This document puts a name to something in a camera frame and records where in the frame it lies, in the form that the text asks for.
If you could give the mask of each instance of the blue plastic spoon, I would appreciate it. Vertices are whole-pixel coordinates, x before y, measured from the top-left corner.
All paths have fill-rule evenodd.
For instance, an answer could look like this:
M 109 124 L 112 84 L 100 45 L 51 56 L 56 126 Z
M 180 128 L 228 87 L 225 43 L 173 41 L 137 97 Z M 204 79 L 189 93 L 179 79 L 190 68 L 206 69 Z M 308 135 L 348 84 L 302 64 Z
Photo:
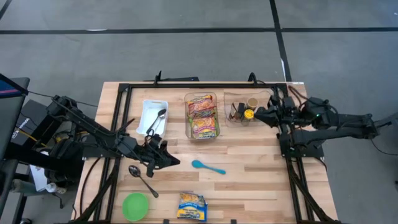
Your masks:
M 209 170 L 216 171 L 217 173 L 220 173 L 220 174 L 225 174 L 226 173 L 225 170 L 208 167 L 208 166 L 204 165 L 203 163 L 201 163 L 200 161 L 192 161 L 192 166 L 194 168 L 206 168 L 206 169 L 209 169 Z

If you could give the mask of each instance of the silver spoon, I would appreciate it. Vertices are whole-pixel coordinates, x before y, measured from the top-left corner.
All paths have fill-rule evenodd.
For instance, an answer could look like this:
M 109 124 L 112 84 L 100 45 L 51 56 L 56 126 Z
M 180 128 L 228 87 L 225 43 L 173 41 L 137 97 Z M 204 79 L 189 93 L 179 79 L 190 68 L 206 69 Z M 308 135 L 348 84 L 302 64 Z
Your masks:
M 166 109 L 162 109 L 157 113 L 157 117 L 155 119 L 155 121 L 151 124 L 151 126 L 149 126 L 148 130 L 147 130 L 147 134 L 150 133 L 150 130 L 152 129 L 153 125 L 155 124 L 155 122 L 157 121 L 157 118 L 165 118 L 166 117 Z
M 139 178 L 141 178 L 141 180 L 143 181 L 143 183 L 148 187 L 148 189 L 150 190 L 150 192 L 152 193 L 152 195 L 153 195 L 155 198 L 159 197 L 159 194 L 158 194 L 154 189 L 152 189 L 152 187 L 150 187 L 150 186 L 147 184 L 147 182 L 145 182 L 144 179 L 141 177 L 141 171 L 139 170 L 138 167 L 133 166 L 133 165 L 129 165 L 129 172 L 130 172 L 130 174 L 131 174 L 133 177 L 139 177 Z

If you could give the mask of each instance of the green plastic bowl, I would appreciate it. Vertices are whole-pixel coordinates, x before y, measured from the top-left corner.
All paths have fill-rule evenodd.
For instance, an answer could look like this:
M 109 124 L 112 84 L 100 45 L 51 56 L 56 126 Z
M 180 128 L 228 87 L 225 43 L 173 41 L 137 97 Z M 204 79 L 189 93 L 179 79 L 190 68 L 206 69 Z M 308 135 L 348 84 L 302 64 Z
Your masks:
M 148 207 L 148 198 L 144 194 L 132 193 L 124 199 L 123 215 L 130 222 L 136 222 L 145 217 Z

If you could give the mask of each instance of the white tray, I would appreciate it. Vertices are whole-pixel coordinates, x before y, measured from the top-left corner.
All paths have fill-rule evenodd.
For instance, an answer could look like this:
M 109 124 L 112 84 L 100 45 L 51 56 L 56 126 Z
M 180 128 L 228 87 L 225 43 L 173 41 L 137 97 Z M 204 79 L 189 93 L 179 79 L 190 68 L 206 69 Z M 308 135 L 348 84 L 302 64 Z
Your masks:
M 163 137 L 166 132 L 167 118 L 169 117 L 169 104 L 162 100 L 144 100 L 141 120 L 139 127 L 136 129 L 137 133 L 146 136 L 149 126 L 155 121 L 157 113 L 162 109 L 167 110 L 166 117 L 163 119 L 158 118 L 152 129 L 155 134 Z

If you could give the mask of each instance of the butcher block tabletop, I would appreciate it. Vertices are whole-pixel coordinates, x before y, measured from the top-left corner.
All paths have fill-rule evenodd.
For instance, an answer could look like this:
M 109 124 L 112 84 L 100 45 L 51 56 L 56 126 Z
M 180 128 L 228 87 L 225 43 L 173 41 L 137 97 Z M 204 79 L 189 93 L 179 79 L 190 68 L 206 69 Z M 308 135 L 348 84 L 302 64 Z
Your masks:
M 306 95 L 302 83 L 288 83 Z M 103 85 L 95 121 L 110 129 L 119 82 L 106 82 Z M 220 135 L 214 140 L 192 141 L 185 135 L 184 96 L 187 93 L 213 92 L 217 97 Z M 232 127 L 225 115 L 224 96 L 229 94 L 272 93 L 270 89 L 197 89 L 197 88 L 136 88 L 132 92 L 128 120 L 136 120 L 127 131 L 139 144 L 143 136 L 136 133 L 144 100 L 164 100 L 169 103 L 169 117 L 164 140 L 167 150 L 181 161 L 180 165 L 155 170 L 153 178 L 145 175 L 146 168 L 137 161 L 121 159 L 118 184 L 111 223 L 129 223 L 123 216 L 123 200 L 133 192 L 144 193 L 149 199 L 149 211 L 139 223 L 198 223 L 193 220 L 177 219 L 180 192 L 193 192 L 203 195 L 208 203 L 208 223 L 295 223 L 292 196 L 285 159 L 280 154 L 276 138 L 277 128 L 267 125 Z M 123 96 L 118 127 L 124 108 Z M 208 169 L 192 167 L 193 160 L 202 161 L 208 166 L 224 169 L 225 175 Z M 80 185 L 75 201 L 79 211 L 83 181 L 95 158 L 85 161 Z M 101 159 L 91 172 L 83 194 L 83 210 L 98 192 L 101 172 Z M 303 158 L 308 188 L 319 206 L 333 219 L 337 219 L 333 198 L 325 167 L 312 158 Z M 129 165 L 140 167 L 142 178 L 159 193 L 154 198 L 139 178 L 131 176 Z M 306 218 L 303 197 L 299 194 L 303 218 Z M 108 194 L 101 210 L 105 217 Z

